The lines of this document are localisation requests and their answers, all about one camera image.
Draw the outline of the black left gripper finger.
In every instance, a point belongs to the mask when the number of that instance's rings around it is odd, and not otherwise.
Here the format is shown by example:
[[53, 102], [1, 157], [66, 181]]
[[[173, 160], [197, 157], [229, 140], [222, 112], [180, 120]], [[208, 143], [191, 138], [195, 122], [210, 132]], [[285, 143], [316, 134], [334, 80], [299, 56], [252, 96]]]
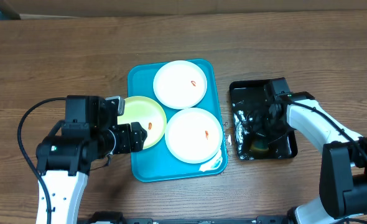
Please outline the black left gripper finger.
[[129, 124], [120, 124], [116, 130], [116, 153], [128, 154], [131, 152], [131, 126]]
[[147, 131], [141, 126], [139, 122], [131, 123], [130, 144], [132, 152], [139, 152], [143, 150], [144, 141], [147, 138]]

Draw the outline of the green yellow sponge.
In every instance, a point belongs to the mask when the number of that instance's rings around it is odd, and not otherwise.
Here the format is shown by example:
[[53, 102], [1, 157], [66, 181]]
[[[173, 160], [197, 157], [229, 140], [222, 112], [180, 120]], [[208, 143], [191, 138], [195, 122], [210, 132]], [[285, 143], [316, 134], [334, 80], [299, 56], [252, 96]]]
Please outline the green yellow sponge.
[[256, 153], [267, 153], [269, 150], [268, 141], [265, 139], [255, 139], [252, 141], [249, 149]]

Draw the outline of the yellow green plate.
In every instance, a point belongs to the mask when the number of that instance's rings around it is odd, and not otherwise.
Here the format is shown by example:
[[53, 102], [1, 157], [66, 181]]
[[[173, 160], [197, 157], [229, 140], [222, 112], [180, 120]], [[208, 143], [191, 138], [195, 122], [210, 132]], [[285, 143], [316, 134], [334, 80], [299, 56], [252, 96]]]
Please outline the yellow green plate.
[[125, 109], [118, 116], [118, 124], [139, 122], [147, 131], [143, 149], [155, 146], [164, 136], [167, 126], [166, 114], [158, 102], [145, 96], [131, 96], [125, 99]]

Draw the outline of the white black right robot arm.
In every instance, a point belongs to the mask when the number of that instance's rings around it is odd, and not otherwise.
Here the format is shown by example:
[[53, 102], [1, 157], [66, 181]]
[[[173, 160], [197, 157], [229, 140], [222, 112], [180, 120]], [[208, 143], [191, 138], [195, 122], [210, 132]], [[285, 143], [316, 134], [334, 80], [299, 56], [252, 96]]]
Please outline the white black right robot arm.
[[291, 209], [291, 223], [350, 223], [367, 215], [367, 137], [346, 128], [310, 93], [290, 91], [285, 78], [255, 80], [251, 106], [261, 123], [255, 133], [268, 137], [295, 129], [321, 153], [319, 196]]

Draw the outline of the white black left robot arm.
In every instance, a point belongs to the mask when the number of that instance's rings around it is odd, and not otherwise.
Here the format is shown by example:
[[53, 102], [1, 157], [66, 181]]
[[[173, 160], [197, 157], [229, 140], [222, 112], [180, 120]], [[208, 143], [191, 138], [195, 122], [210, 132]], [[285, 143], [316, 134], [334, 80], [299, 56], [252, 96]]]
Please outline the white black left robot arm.
[[147, 132], [138, 122], [118, 124], [119, 96], [68, 96], [65, 118], [37, 146], [37, 223], [76, 223], [91, 164], [115, 154], [139, 152]]

